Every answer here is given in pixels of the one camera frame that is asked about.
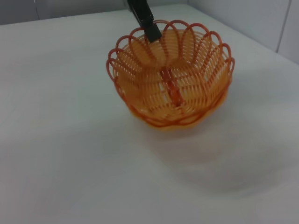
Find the woven basket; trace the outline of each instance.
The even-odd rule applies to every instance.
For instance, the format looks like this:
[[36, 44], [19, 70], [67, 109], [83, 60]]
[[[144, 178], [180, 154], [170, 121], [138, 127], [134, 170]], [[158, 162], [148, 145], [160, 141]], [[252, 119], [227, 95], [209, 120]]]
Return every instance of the woven basket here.
[[158, 41], [134, 37], [142, 28], [118, 40], [108, 55], [108, 74], [129, 110], [150, 126], [195, 126], [227, 96], [235, 66], [230, 47], [199, 23], [155, 23], [165, 26]]

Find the white wall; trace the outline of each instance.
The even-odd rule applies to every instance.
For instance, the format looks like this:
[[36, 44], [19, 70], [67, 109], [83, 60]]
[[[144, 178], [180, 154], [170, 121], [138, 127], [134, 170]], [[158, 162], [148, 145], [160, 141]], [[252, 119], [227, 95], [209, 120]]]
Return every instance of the white wall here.
[[278, 52], [299, 64], [299, 0], [291, 3]]
[[0, 25], [37, 19], [33, 0], [0, 0]]
[[276, 51], [289, 0], [189, 0], [189, 4]]
[[[99, 13], [125, 9], [123, 0], [37, 0], [41, 18], [55, 18], [69, 15]], [[188, 0], [148, 0], [150, 6], [185, 3]]]

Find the orange basket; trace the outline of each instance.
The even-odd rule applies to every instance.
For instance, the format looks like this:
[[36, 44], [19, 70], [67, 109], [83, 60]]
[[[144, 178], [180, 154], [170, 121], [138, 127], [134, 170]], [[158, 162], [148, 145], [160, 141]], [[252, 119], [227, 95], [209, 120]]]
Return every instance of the orange basket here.
[[199, 23], [154, 22], [165, 26], [162, 38], [135, 37], [142, 28], [121, 37], [109, 52], [108, 74], [129, 110], [150, 126], [195, 126], [227, 96], [235, 67], [230, 47]]

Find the basket base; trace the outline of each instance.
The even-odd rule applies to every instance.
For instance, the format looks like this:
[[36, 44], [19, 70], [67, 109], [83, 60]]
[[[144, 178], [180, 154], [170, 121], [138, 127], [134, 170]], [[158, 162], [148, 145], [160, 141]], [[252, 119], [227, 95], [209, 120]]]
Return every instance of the basket base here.
[[137, 117], [138, 119], [142, 120], [143, 122], [145, 122], [148, 126], [160, 130], [160, 131], [175, 131], [175, 130], [180, 130], [180, 129], [188, 129], [188, 128], [193, 128], [195, 126], [197, 126], [200, 122], [202, 122], [204, 119], [206, 119], [207, 117], [209, 117], [215, 110], [217, 110], [226, 100], [228, 96], [228, 91], [226, 91], [221, 99], [219, 99], [219, 102], [217, 103], [217, 106], [214, 107], [213, 109], [207, 111], [205, 113], [205, 115], [203, 115], [202, 117], [200, 117], [197, 121], [193, 122], [192, 124], [189, 125], [170, 125], [170, 126], [163, 126], [163, 127], [158, 127], [155, 125], [152, 125], [149, 122], [144, 121], [142, 118], [140, 118], [137, 114], [135, 114], [133, 111], [130, 110], [131, 114], [133, 114], [135, 117]]

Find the white table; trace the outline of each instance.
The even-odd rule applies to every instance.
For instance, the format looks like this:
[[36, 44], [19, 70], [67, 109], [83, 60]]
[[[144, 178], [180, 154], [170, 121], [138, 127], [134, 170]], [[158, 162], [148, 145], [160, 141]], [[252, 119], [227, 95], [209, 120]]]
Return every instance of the white table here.
[[114, 90], [129, 11], [0, 27], [0, 223], [299, 222], [299, 66], [189, 6], [152, 11], [205, 24], [236, 58], [194, 129], [152, 130]]

